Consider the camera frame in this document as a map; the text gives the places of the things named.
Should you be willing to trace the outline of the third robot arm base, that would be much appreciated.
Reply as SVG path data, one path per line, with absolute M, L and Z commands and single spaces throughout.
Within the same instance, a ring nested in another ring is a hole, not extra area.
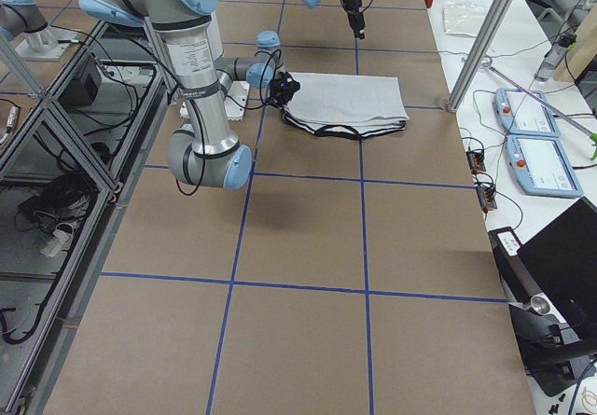
M 78 31 L 51 26 L 35 0 L 1 0 L 1 35 L 23 36 L 15 50 L 26 61 L 56 62 L 79 40 Z

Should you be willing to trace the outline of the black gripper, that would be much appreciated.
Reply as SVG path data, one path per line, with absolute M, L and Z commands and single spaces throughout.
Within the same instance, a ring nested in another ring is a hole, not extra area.
M 293 99 L 294 94 L 299 90 L 300 83 L 290 73 L 283 73 L 279 78 L 270 82 L 266 105 L 282 108 Z
M 367 7 L 363 7 L 362 0 L 342 0 L 342 8 L 347 14 L 349 25 L 354 31 L 354 37 L 364 39 L 366 28 L 364 12 Z

